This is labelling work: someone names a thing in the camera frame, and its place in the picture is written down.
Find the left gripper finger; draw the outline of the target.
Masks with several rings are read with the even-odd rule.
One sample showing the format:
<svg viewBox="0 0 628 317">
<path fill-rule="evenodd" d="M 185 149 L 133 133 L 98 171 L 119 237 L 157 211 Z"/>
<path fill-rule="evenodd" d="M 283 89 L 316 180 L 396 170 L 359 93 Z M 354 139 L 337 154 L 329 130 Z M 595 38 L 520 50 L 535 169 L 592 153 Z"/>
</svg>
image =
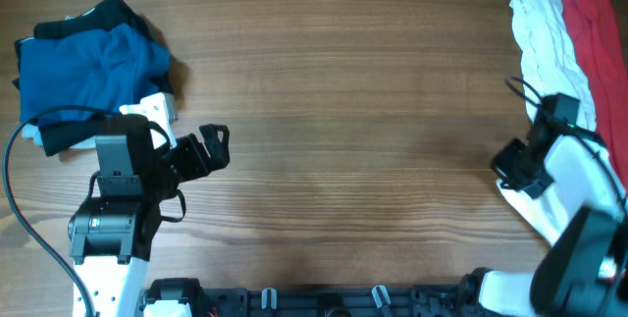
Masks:
<svg viewBox="0 0 628 317">
<path fill-rule="evenodd" d="M 230 149 L 226 142 L 209 142 L 208 153 L 210 155 L 210 168 L 212 170 L 222 170 L 230 164 Z"/>
<path fill-rule="evenodd" d="M 199 127 L 206 147 L 228 147 L 230 130 L 226 125 L 207 124 Z"/>
</svg>

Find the white t-shirt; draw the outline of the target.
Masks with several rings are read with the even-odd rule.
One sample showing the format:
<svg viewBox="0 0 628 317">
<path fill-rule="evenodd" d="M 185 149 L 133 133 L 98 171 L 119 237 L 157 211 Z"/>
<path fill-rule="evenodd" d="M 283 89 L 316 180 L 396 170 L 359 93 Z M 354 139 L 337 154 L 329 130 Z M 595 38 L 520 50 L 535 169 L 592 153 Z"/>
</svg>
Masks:
<svg viewBox="0 0 628 317">
<path fill-rule="evenodd" d="M 525 221 L 549 244 L 555 244 L 585 204 L 619 216 L 618 202 L 626 190 L 597 132 L 593 95 L 576 62 L 561 0 L 510 0 L 509 6 L 512 32 L 521 50 L 522 75 L 507 79 L 507 83 L 524 99 L 532 123 L 520 140 L 540 153 L 553 183 L 535 199 L 523 190 L 498 188 Z M 557 93 L 580 101 L 577 126 L 534 126 L 541 98 Z"/>
</svg>

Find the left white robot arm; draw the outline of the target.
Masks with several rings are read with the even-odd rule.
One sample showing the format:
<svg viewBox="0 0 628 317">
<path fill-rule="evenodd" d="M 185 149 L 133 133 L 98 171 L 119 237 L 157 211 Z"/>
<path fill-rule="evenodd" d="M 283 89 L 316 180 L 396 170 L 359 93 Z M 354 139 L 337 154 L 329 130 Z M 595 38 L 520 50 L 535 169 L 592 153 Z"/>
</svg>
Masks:
<svg viewBox="0 0 628 317">
<path fill-rule="evenodd" d="M 208 303 L 194 279 L 167 279 L 141 288 L 152 241 L 164 223 L 182 216 L 162 214 L 165 200 L 186 205 L 179 186 L 226 168 L 231 161 L 230 130 L 207 124 L 198 133 L 166 138 L 166 130 L 143 114 L 106 117 L 95 138 L 99 169 L 88 195 L 68 225 L 70 255 L 78 281 L 76 316 L 203 316 Z"/>
</svg>

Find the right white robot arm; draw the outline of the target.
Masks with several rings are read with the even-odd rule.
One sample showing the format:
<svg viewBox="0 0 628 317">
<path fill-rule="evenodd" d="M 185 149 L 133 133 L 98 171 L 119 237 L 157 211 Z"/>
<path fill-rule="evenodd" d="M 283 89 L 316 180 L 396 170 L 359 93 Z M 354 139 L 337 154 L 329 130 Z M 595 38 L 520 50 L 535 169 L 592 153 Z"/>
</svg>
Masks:
<svg viewBox="0 0 628 317">
<path fill-rule="evenodd" d="M 533 272 L 465 275 L 457 315 L 626 315 L 626 190 L 607 149 L 573 135 L 541 145 L 513 139 L 491 167 L 501 194 L 550 250 Z"/>
</svg>

